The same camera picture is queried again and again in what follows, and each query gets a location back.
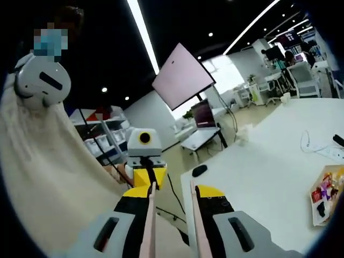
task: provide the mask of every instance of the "screen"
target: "screen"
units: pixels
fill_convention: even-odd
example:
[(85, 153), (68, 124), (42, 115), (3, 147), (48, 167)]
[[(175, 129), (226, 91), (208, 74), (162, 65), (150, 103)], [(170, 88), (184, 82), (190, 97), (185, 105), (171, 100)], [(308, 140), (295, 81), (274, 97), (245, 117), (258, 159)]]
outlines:
[(294, 30), (279, 36), (277, 40), (286, 50), (301, 43), (299, 35)]
[(170, 109), (174, 110), (214, 82), (207, 70), (179, 43), (152, 85)]
[(284, 60), (284, 55), (282, 54), (281, 50), (277, 46), (266, 49), (265, 55), (270, 61), (274, 59)]
[(191, 108), (197, 128), (215, 127), (215, 120), (207, 99)]

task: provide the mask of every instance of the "fluorescent light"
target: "fluorescent light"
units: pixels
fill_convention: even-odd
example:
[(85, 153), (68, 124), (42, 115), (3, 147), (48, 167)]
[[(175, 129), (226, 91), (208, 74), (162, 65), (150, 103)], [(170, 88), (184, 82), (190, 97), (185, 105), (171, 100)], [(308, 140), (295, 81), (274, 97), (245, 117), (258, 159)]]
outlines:
[(231, 45), (224, 51), (224, 55), (228, 53), (229, 50), (245, 35), (245, 33), (260, 19), (265, 15), (275, 4), (277, 4), (280, 0), (274, 0), (271, 4), (269, 4), (247, 27), (244, 29), (243, 32), (231, 43)]
[(140, 6), (137, 0), (127, 0), (131, 13), (135, 19), (136, 25), (139, 29), (142, 40), (145, 44), (150, 62), (152, 63), (155, 74), (159, 73), (159, 66), (157, 65), (156, 57), (153, 51), (151, 40), (149, 39), (148, 31), (145, 25), (144, 18), (142, 16)]
[(268, 43), (273, 42), (275, 39), (277, 39), (277, 37), (274, 37), (273, 39), (271, 39)]
[(283, 31), (283, 32), (281, 32), (280, 34), (277, 34), (276, 37), (279, 37), (280, 35), (283, 35), (283, 34), (287, 33), (288, 31), (293, 30), (293, 29), (296, 28), (297, 26), (299, 26), (299, 25), (301, 25), (301, 24), (303, 24), (303, 23), (306, 23), (307, 21), (309, 21), (309, 20), (308, 20), (308, 19), (305, 19), (305, 20), (301, 21), (300, 23), (295, 24), (294, 26), (290, 27), (287, 31)]
[(312, 28), (313, 28), (313, 26), (309, 26), (308, 28), (305, 28), (304, 30), (299, 31), (297, 34), (299, 35), (299, 34), (305, 32), (305, 31), (309, 31)]

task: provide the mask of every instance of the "ceiling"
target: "ceiling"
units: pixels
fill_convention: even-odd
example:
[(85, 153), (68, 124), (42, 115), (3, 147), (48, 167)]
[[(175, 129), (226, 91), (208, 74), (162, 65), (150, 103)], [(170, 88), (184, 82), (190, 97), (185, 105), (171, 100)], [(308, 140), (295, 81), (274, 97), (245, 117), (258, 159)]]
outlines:
[[(74, 2), (84, 9), (84, 26), (78, 41), (69, 45), (62, 56), (61, 63), (72, 79), (71, 93), (66, 102), (78, 108), (111, 104), (125, 109), (153, 90), (151, 84), (155, 77), (127, 1)], [(139, 0), (159, 67), (178, 42), (194, 56), (201, 56), (202, 60), (222, 54), (271, 2)], [(296, 6), (291, 6), (292, 1), (281, 0), (238, 41), (229, 54), (264, 37), (299, 12)], [(294, 17), (294, 23), (290, 20), (278, 29), (287, 30), (303, 19), (304, 14), (299, 14)], [(108, 91), (102, 93), (102, 87), (107, 87)]]

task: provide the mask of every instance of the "black mouse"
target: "black mouse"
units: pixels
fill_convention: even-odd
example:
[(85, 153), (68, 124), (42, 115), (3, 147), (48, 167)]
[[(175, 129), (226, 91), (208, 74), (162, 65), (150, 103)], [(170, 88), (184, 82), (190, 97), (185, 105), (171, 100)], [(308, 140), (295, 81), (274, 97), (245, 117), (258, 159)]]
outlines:
[(197, 177), (206, 172), (208, 167), (206, 165), (200, 165), (197, 168), (194, 168), (192, 171), (192, 176)]

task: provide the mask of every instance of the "office chair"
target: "office chair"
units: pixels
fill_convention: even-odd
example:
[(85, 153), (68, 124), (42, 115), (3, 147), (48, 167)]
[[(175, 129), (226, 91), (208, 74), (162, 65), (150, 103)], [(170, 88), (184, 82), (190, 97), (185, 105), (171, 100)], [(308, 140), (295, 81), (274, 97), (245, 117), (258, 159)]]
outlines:
[(297, 63), (288, 67), (287, 70), (296, 87), (298, 98), (309, 96), (321, 97), (319, 83), (307, 62)]
[(270, 102), (273, 102), (273, 104), (276, 105), (275, 101), (280, 101), (280, 96), (277, 93), (276, 83), (277, 83), (276, 81), (271, 81), (268, 83), (269, 98), (268, 98), (265, 106), (268, 106)]
[(257, 84), (260, 92), (268, 92), (269, 98), (265, 105), (267, 106), (270, 102), (276, 105), (275, 101), (280, 99), (277, 95), (276, 81), (267, 82), (265, 78), (259, 76), (254, 77), (253, 80)]

